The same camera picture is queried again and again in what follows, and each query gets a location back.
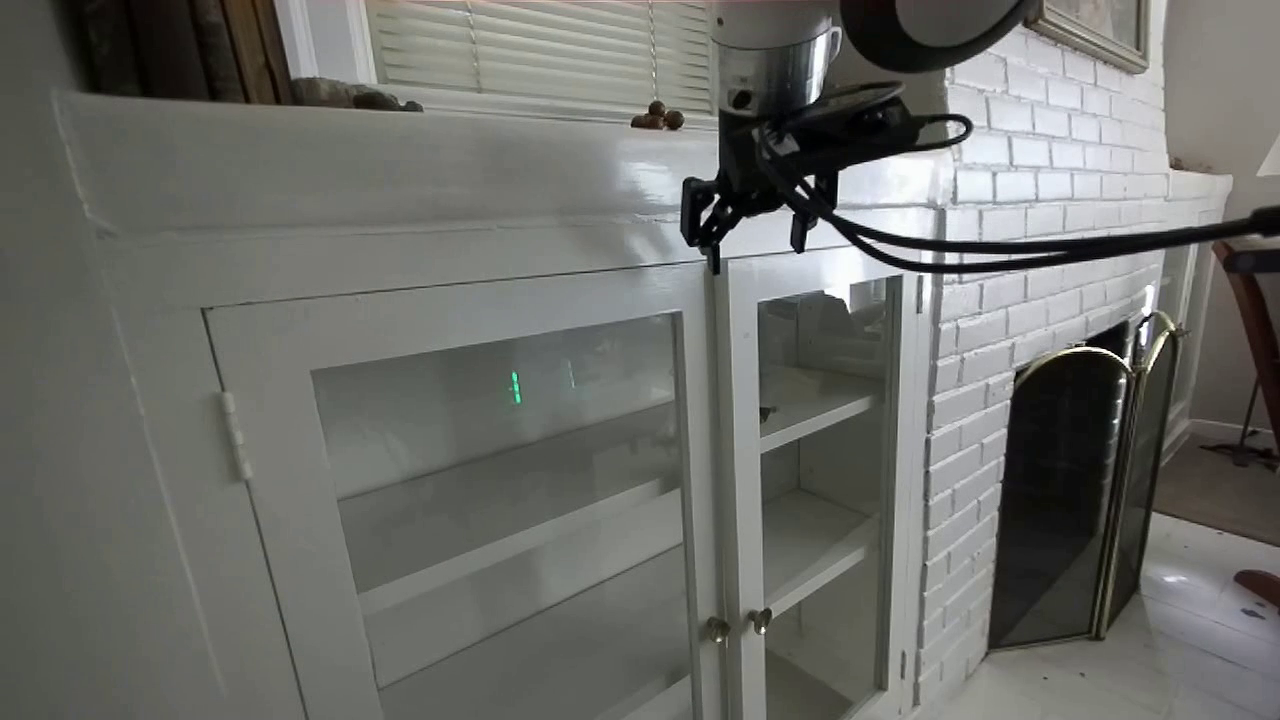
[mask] window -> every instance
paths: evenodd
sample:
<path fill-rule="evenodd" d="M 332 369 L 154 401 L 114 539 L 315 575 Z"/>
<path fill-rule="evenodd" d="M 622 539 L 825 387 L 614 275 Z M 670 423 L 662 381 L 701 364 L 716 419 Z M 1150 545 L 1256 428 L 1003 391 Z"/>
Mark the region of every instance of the window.
<path fill-rule="evenodd" d="M 282 0 L 300 74 L 713 110 L 713 0 Z"/>

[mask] glass cabinet door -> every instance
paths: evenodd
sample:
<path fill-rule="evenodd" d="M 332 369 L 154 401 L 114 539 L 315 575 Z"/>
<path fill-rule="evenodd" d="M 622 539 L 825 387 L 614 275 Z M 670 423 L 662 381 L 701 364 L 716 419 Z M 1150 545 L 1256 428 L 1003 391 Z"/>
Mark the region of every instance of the glass cabinet door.
<path fill-rule="evenodd" d="M 749 512 L 737 694 L 753 720 L 849 720 L 892 705 L 910 642 L 897 571 L 914 566 L 892 565 L 910 529 L 897 484 L 904 281 L 851 252 L 753 263 L 728 285 L 737 509 Z"/>
<path fill-rule="evenodd" d="M 701 270 L 212 312 L 307 717 L 713 720 Z"/>

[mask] wooden frame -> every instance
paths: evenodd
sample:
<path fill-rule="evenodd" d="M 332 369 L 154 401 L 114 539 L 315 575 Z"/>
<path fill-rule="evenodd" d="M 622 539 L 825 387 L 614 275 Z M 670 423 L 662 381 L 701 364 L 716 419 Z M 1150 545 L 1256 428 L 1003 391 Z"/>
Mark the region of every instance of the wooden frame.
<path fill-rule="evenodd" d="M 1084 16 L 1084 3 L 1120 9 L 1137 3 L 1137 38 L 1120 38 L 1106 22 Z M 1087 54 L 1100 54 L 1125 70 L 1146 70 L 1153 54 L 1153 0 L 1037 0 L 1030 22 L 1046 37 L 1056 37 Z"/>

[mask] cabinet shelf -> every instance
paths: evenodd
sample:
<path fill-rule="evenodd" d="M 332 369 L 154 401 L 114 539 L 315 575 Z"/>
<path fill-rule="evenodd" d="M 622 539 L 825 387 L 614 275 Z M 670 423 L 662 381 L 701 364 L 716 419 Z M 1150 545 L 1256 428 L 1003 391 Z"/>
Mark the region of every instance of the cabinet shelf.
<path fill-rule="evenodd" d="M 836 428 L 877 408 L 877 387 L 863 381 L 830 381 L 812 373 L 781 373 L 766 401 L 761 451 L 787 448 L 812 431 Z"/>
<path fill-rule="evenodd" d="M 674 404 L 339 502 L 365 613 L 511 560 L 676 486 Z"/>
<path fill-rule="evenodd" d="M 781 617 L 851 571 L 877 539 L 877 518 L 812 493 L 766 502 L 766 591 Z"/>
<path fill-rule="evenodd" d="M 473 642 L 401 684 L 386 717 L 694 717 L 683 546 L 614 575 L 483 642 Z"/>

